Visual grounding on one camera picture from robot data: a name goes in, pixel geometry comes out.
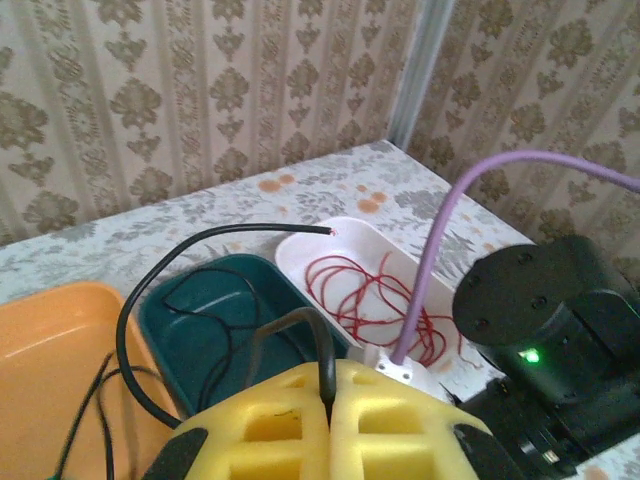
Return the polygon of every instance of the floral wallpaper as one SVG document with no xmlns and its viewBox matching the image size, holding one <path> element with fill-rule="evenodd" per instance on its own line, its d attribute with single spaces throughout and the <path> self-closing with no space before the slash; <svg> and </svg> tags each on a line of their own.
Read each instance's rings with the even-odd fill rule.
<svg viewBox="0 0 640 480">
<path fill-rule="evenodd" d="M 527 148 L 640 175 L 640 3 L 457 0 L 408 153 L 454 181 Z M 469 194 L 535 241 L 589 236 L 640 285 L 640 195 L 539 164 Z"/>
<path fill-rule="evenodd" d="M 386 137 L 417 0 L 0 0 L 0 245 Z"/>
</svg>

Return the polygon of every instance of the orange stain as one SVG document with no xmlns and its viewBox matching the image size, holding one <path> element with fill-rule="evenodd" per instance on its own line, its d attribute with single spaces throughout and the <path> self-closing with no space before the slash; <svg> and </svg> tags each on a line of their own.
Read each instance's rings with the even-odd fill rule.
<svg viewBox="0 0 640 480">
<path fill-rule="evenodd" d="M 377 203 L 384 203 L 387 201 L 387 196 L 382 192 L 375 192 L 371 195 L 371 200 Z"/>
<path fill-rule="evenodd" d="M 358 202 L 358 210 L 362 213 L 375 213 L 380 207 L 372 200 L 360 200 Z"/>
<path fill-rule="evenodd" d="M 609 480 L 609 475 L 600 467 L 592 465 L 584 471 L 584 480 Z"/>
<path fill-rule="evenodd" d="M 438 368 L 438 373 L 446 373 L 452 368 L 453 368 L 453 360 L 449 359 Z"/>
<path fill-rule="evenodd" d="M 293 182 L 296 181 L 294 176 L 293 175 L 289 175 L 288 173 L 286 173 L 284 175 L 281 175 L 278 180 L 280 180 L 280 183 L 282 183 L 284 185 L 288 185 L 289 183 L 293 183 Z"/>
<path fill-rule="evenodd" d="M 258 184 L 258 188 L 263 192 L 273 193 L 280 190 L 280 183 L 275 180 L 263 180 Z"/>
</svg>

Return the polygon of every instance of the table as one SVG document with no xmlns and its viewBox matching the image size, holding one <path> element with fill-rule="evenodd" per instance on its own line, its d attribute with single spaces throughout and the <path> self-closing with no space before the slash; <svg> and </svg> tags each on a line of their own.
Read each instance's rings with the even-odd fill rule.
<svg viewBox="0 0 640 480">
<path fill-rule="evenodd" d="M 419 257 L 449 188 L 389 142 L 363 145 L 1 248 L 0 303 L 82 280 L 107 283 L 126 296 L 178 242 L 230 223 L 311 224 L 348 215 L 366 220 Z M 284 237 L 261 232 L 206 240 L 172 263 L 151 288 L 230 253 L 255 253 L 273 261 Z M 455 287 L 475 259 L 518 243 L 530 240 L 465 197 L 448 224 L 436 269 Z M 476 352 L 467 353 L 478 360 Z M 446 372 L 445 386 L 464 399 L 493 375 L 486 364 L 476 371 L 456 362 Z M 575 478 L 640 478 L 640 437 L 592 460 L 582 471 Z"/>
</svg>

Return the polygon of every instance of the black plastic housing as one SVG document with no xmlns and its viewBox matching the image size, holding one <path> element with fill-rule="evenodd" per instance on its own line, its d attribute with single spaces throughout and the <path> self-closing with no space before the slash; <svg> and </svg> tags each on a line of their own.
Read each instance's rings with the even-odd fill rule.
<svg viewBox="0 0 640 480">
<path fill-rule="evenodd" d="M 530 479 L 561 479 L 640 432 L 640 295 L 587 238 L 518 245 L 459 285 L 462 335 L 507 378 L 460 408 Z"/>
</svg>

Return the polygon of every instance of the black cable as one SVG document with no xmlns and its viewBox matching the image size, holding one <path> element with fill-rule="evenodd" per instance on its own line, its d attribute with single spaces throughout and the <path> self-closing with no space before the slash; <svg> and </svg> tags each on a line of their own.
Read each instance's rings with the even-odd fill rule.
<svg viewBox="0 0 640 480">
<path fill-rule="evenodd" d="M 194 310 L 185 310 L 171 304 L 171 302 L 169 301 L 169 297 L 174 295 L 182 286 L 186 285 L 189 280 L 194 279 L 196 275 L 205 273 L 205 272 L 227 273 L 230 275 L 234 275 L 240 278 L 247 285 L 247 287 L 249 288 L 249 292 L 251 293 L 251 298 L 253 299 L 254 310 L 255 310 L 253 324 L 229 325 L 221 317 L 214 315 L 212 313 L 199 312 Z M 219 386 L 220 382 L 225 377 L 225 375 L 228 373 L 229 368 L 231 368 L 231 362 L 233 360 L 233 356 L 248 343 L 248 341 L 245 341 L 242 344 L 240 344 L 238 347 L 234 348 L 233 337 L 232 337 L 233 331 L 250 330 L 250 329 L 254 330 L 260 326 L 261 309 L 260 309 L 260 300 L 258 299 L 258 293 L 255 287 L 253 286 L 253 284 L 249 281 L 249 279 L 246 278 L 244 275 L 242 275 L 240 272 L 236 272 L 235 270 L 220 268 L 220 267 L 202 267 L 202 268 L 193 270 L 192 272 L 189 272 L 182 279 L 180 279 L 180 281 L 176 283 L 176 285 L 172 286 L 171 289 L 161 298 L 161 303 L 168 310 L 174 313 L 178 313 L 182 315 L 193 315 L 197 317 L 204 317 L 210 320 L 214 320 L 220 325 L 220 327 L 225 333 L 225 338 L 227 341 L 227 351 L 222 355 L 221 358 L 219 358 L 213 364 L 213 366 L 205 376 L 205 379 L 202 382 L 202 388 L 200 389 L 200 393 L 198 395 L 196 412 L 201 412 L 202 410 L 205 410 L 207 408 L 209 397 L 211 396 L 212 392 Z M 284 342 L 286 342 L 287 345 L 289 345 L 296 352 L 301 363 L 304 363 L 307 361 L 306 357 L 304 356 L 304 353 L 302 353 L 298 345 L 287 335 L 287 332 L 279 332 L 277 333 L 277 336 L 281 338 Z M 218 367 L 220 367 L 221 364 L 222 364 L 222 370 L 218 371 Z"/>
<path fill-rule="evenodd" d="M 440 383 L 440 386 L 444 390 L 444 393 L 447 395 L 447 399 L 449 400 L 449 402 L 451 402 L 453 404 L 454 407 L 457 407 L 458 405 L 460 405 L 462 403 L 462 400 L 460 400 L 459 396 L 457 396 L 453 392 L 450 392 L 447 387 L 442 385 L 442 383 Z"/>
<path fill-rule="evenodd" d="M 142 367 L 140 365 L 133 365 L 131 370 L 134 372 L 142 372 L 147 375 L 151 375 L 161 382 L 164 383 L 162 377 L 157 373 L 147 367 Z M 96 395 L 96 405 L 98 407 L 98 417 L 100 418 L 100 424 L 102 425 L 102 433 L 104 438 L 104 451 L 105 451 L 105 463 L 107 469 L 107 480 L 115 479 L 115 462 L 113 460 L 113 439 L 111 437 L 111 429 L 109 428 L 109 422 L 107 421 L 107 415 L 104 410 L 104 403 L 102 401 L 102 387 L 110 378 L 119 375 L 122 371 L 119 368 L 114 368 L 110 372 L 108 372 L 100 381 L 98 387 L 95 389 Z"/>
<path fill-rule="evenodd" d="M 200 242 L 201 240 L 222 235 L 225 233 L 235 232 L 255 232 L 255 231 L 272 231 L 272 232 L 303 232 L 303 233 L 318 233 L 324 235 L 330 235 L 332 230 L 329 227 L 318 227 L 309 225 L 291 225 L 291 224 L 277 224 L 277 223 L 250 223 L 246 225 L 227 225 L 221 227 L 214 227 L 196 233 L 189 237 L 169 253 L 167 253 L 162 260 L 160 260 L 147 274 L 140 280 L 140 282 L 134 287 L 133 291 L 125 301 L 120 315 L 118 317 L 118 324 L 116 327 L 116 355 L 118 357 L 118 363 L 122 370 L 122 379 L 124 380 L 127 388 L 131 392 L 131 395 L 136 401 L 152 416 L 157 418 L 160 422 L 164 423 L 170 428 L 176 428 L 180 425 L 181 420 L 165 411 L 162 407 L 157 405 L 140 387 L 133 371 L 131 370 L 131 364 L 127 355 L 126 334 L 127 334 L 127 322 L 129 316 L 133 310 L 138 298 L 142 292 L 149 286 L 149 284 L 169 265 L 175 258 L 184 252 L 187 248 Z"/>
<path fill-rule="evenodd" d="M 292 312 L 280 317 L 278 320 L 267 323 L 256 330 L 253 337 L 253 350 L 249 369 L 245 379 L 245 388 L 249 388 L 260 367 L 262 356 L 262 344 L 269 335 L 280 332 L 297 323 L 307 322 L 313 331 L 313 338 L 316 342 L 316 352 L 318 355 L 318 375 L 320 386 L 320 399 L 324 403 L 327 420 L 331 423 L 331 411 L 336 398 L 336 353 L 333 348 L 333 337 L 329 325 L 324 317 L 315 308 L 297 308 Z"/>
<path fill-rule="evenodd" d="M 102 361 L 102 364 L 100 365 L 100 368 L 98 369 L 98 373 L 96 373 L 95 377 L 91 381 L 91 385 L 89 386 L 89 390 L 87 390 L 87 393 L 85 394 L 84 398 L 82 399 L 82 403 L 80 404 L 80 408 L 78 409 L 78 412 L 76 413 L 76 416 L 73 419 L 73 423 L 71 424 L 71 429 L 69 430 L 69 433 L 67 434 L 67 439 L 65 440 L 65 443 L 64 443 L 64 445 L 62 447 L 62 453 L 60 454 L 60 459 L 58 460 L 58 466 L 56 468 L 56 473 L 53 476 L 53 478 L 55 480 L 62 480 L 62 474 L 64 473 L 64 467 L 67 464 L 67 460 L 69 458 L 69 453 L 71 452 L 71 447 L 73 445 L 73 441 L 75 440 L 76 434 L 78 433 L 78 428 L 80 427 L 80 422 L 82 421 L 82 417 L 84 416 L 84 412 L 87 410 L 87 406 L 89 405 L 89 402 L 91 401 L 91 397 L 95 393 L 96 389 L 100 386 L 100 382 L 102 380 L 102 374 L 107 369 L 107 365 L 109 364 L 109 360 L 111 360 L 111 357 L 113 357 L 113 352 L 109 353 L 106 357 L 104 357 L 104 360 Z"/>
</svg>

